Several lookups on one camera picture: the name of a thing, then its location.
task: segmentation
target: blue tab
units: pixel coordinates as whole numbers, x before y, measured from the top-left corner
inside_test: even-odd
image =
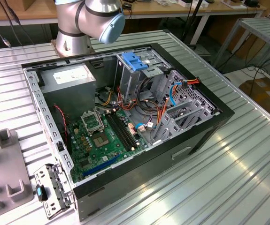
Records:
[[[127,62],[127,64],[129,64],[132,68],[132,70],[134,71],[139,71],[139,70],[143,70],[143,69],[147,69],[148,65],[144,64],[141,60],[140,57],[135,55],[132,52],[125,52],[122,53],[122,58],[124,59],[124,61]]]
[[[38,193],[39,196],[42,194],[41,193],[41,188],[37,188],[37,193]]]

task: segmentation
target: wooden desk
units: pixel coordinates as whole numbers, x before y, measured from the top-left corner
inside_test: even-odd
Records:
[[[216,0],[215,3],[209,4],[207,8],[200,8],[197,16],[202,16],[201,22],[194,34],[191,44],[196,44],[201,32],[210,15],[234,15],[234,14],[256,14],[256,17],[260,17],[266,10],[265,7],[260,8],[248,8],[248,9],[232,9],[220,0]],[[165,17],[182,17],[187,16],[189,8],[181,7],[178,4],[172,4],[170,6],[162,6],[152,2],[135,2],[132,5],[132,19],[143,18],[165,18]],[[44,23],[57,23],[56,8],[53,0],[36,0],[25,12],[16,11],[21,24],[44,24]],[[126,19],[130,18],[130,12],[124,11]],[[0,26],[8,26],[9,23],[0,7]]]

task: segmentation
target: grooved metal surface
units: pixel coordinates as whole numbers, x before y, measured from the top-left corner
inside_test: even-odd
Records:
[[[107,206],[85,224],[270,224],[270,116],[208,63],[163,31],[122,35],[96,51],[159,43],[234,112],[195,154]],[[27,171],[53,163],[20,64],[54,59],[51,44],[0,49],[0,129],[15,129]],[[48,221],[38,198],[0,216],[1,224],[77,223],[69,209]]]
[[[247,18],[237,22],[244,29],[270,44],[270,18]]]

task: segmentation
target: yellow cable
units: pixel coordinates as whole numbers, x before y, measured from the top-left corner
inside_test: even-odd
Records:
[[[110,100],[111,100],[111,95],[112,95],[112,92],[110,91],[109,95],[108,95],[108,99],[105,103],[101,104],[101,105],[107,105],[110,103]]]

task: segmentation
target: open computer tower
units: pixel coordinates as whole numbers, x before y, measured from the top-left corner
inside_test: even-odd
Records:
[[[234,112],[158,44],[23,65],[55,164],[35,173],[52,219],[82,221],[198,149]]]

